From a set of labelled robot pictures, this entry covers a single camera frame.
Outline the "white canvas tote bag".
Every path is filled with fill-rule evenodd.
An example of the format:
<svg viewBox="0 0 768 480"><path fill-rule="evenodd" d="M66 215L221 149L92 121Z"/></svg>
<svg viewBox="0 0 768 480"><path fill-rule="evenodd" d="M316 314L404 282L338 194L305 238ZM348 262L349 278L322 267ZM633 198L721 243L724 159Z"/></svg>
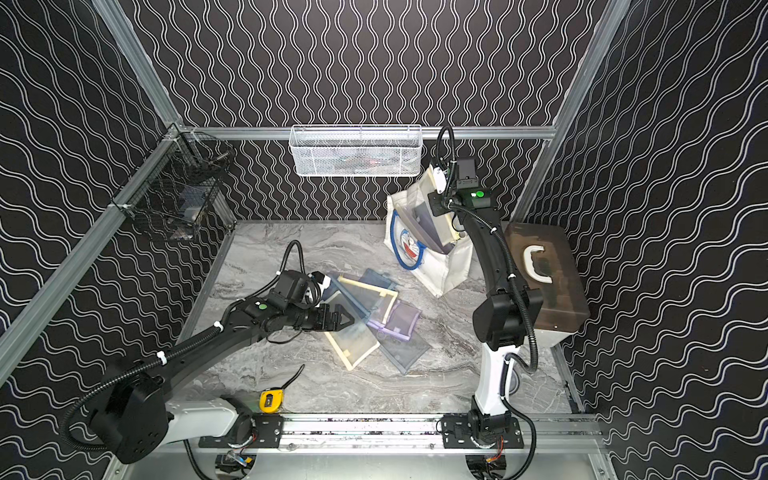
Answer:
<svg viewBox="0 0 768 480"><path fill-rule="evenodd" d="M395 260L439 298L468 278L473 246L452 216L435 216L428 195L442 193L446 177L428 167L413 185L387 197L384 243Z"/></svg>

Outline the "purple trim mesh pouch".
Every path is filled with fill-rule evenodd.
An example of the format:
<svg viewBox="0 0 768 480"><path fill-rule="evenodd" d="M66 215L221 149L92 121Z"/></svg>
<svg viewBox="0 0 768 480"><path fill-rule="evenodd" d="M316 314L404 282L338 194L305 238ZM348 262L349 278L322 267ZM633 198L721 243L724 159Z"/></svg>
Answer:
<svg viewBox="0 0 768 480"><path fill-rule="evenodd" d="M406 207L398 208L397 211L405 226L418 242L435 252L446 252L433 216L425 203L421 203L415 211Z"/></svg>

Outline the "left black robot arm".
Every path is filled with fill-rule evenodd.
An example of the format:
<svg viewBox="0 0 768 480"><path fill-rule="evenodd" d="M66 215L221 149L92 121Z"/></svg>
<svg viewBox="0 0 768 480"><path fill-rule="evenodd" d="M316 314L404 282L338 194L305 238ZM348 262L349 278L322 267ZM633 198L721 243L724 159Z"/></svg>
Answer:
<svg viewBox="0 0 768 480"><path fill-rule="evenodd" d="M157 447L200 437L218 437L241 448L258 430L254 412L226 397L201 406L174 403L177 390L230 355L290 329L338 332L354 324L343 307L323 302L331 278L320 271L287 267L303 247L292 240L279 270L257 291L232 302L212 326L168 350L112 364L102 381L77 399L60 421L62 442L78 452L113 454L135 463Z"/></svg>

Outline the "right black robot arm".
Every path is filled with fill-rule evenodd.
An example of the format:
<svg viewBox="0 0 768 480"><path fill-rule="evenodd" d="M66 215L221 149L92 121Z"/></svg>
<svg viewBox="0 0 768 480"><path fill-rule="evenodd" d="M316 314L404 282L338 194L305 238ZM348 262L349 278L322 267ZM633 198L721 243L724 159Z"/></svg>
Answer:
<svg viewBox="0 0 768 480"><path fill-rule="evenodd" d="M485 283L485 300L472 324L482 344L481 379L467 414L469 438L481 448L502 449L515 438L515 413L509 401L515 368L534 374L539 367L535 322L542 294L524 279L513 259L493 192L481 185L477 161L458 155L454 128L441 127L436 166L445 186L428 195L436 216L452 214L472 242Z"/></svg>

